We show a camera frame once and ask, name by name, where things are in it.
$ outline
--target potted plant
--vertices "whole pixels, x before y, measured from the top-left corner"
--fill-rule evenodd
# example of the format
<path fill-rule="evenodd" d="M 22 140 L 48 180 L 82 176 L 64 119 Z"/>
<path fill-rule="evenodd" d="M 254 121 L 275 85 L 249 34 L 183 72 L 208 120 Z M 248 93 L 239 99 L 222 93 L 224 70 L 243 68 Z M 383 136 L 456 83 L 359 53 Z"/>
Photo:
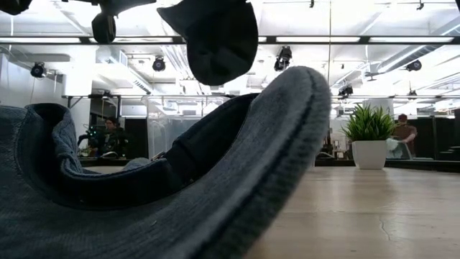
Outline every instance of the potted plant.
<path fill-rule="evenodd" d="M 356 108 L 344 134 L 352 141 L 353 160 L 359 169 L 382 169 L 387 158 L 386 140 L 395 128 L 393 118 L 383 108 Z"/>

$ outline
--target white planter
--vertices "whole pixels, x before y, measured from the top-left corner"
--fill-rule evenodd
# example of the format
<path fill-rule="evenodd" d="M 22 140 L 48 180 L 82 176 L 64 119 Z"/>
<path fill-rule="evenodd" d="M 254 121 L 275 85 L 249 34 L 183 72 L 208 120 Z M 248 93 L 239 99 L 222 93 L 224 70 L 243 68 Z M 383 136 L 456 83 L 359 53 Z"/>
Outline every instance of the white planter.
<path fill-rule="evenodd" d="M 353 160 L 359 169 L 379 170 L 385 166 L 387 143 L 382 141 L 353 142 Z"/>

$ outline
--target person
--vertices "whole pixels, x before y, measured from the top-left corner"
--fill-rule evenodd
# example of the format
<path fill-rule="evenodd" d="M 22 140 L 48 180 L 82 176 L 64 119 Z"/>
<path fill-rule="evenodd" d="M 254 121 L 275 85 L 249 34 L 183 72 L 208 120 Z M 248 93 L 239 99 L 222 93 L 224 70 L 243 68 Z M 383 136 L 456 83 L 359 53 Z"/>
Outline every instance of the person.
<path fill-rule="evenodd" d="M 408 124 L 408 116 L 406 114 L 401 114 L 397 120 L 399 123 L 393 131 L 393 135 L 405 143 L 409 148 L 410 154 L 415 157 L 414 139 L 417 137 L 417 128 Z"/>
<path fill-rule="evenodd" d="M 106 131 L 104 132 L 104 142 L 102 153 L 115 152 L 123 156 L 126 152 L 128 143 L 126 132 L 118 126 L 118 120 L 115 117 L 109 117 L 105 121 Z"/>

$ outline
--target desk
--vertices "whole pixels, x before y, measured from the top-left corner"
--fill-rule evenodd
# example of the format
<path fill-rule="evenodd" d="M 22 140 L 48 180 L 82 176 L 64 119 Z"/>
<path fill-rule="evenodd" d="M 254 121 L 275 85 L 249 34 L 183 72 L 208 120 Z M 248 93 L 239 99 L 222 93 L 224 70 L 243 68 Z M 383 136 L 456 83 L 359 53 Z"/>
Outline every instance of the desk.
<path fill-rule="evenodd" d="M 460 254 L 460 175 L 315 167 L 245 259 Z"/>

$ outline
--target floor crack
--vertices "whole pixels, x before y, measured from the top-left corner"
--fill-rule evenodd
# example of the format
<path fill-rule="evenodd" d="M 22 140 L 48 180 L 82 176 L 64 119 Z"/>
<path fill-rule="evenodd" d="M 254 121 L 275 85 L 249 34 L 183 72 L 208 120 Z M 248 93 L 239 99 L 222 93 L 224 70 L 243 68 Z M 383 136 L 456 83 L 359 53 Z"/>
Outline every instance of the floor crack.
<path fill-rule="evenodd" d="M 385 229 L 385 223 L 383 222 L 381 216 L 379 216 L 379 221 L 380 221 L 380 229 L 387 235 L 387 240 L 391 241 L 390 234 L 388 234 L 387 230 Z"/>

